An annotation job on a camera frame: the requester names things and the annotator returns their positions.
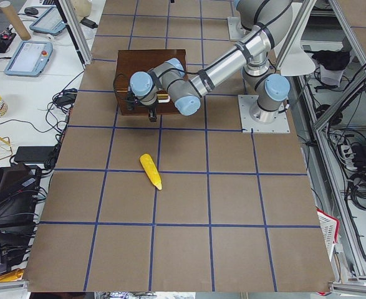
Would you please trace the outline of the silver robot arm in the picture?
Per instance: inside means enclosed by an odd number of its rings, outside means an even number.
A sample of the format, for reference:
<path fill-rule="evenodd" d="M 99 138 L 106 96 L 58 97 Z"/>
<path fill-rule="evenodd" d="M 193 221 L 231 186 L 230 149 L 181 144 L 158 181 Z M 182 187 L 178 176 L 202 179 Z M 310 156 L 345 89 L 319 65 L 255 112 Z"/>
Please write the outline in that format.
<path fill-rule="evenodd" d="M 235 1 L 241 25 L 249 29 L 221 57 L 199 70 L 195 77 L 185 80 L 180 61 L 165 61 L 147 72 L 136 72 L 130 77 L 130 89 L 146 107 L 157 102 L 157 91 L 164 90 L 177 110 L 190 116 L 201 106 L 200 99 L 212 92 L 240 69 L 253 69 L 256 74 L 267 72 L 267 54 L 285 37 L 291 26 L 291 1 Z"/>

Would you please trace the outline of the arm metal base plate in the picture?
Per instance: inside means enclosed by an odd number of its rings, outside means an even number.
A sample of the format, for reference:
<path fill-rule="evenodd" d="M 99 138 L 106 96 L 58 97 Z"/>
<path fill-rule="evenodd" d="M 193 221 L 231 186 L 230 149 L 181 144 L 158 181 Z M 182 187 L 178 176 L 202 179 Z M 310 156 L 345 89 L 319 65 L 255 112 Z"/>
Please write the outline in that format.
<path fill-rule="evenodd" d="M 251 27 L 248 27 L 247 19 L 241 17 L 228 17 L 229 39 L 236 41 L 242 39 L 245 35 L 251 32 Z"/>
<path fill-rule="evenodd" d="M 257 95 L 238 95 L 241 131 L 255 134 L 290 133 L 284 105 L 274 112 L 265 112 L 258 107 Z"/>

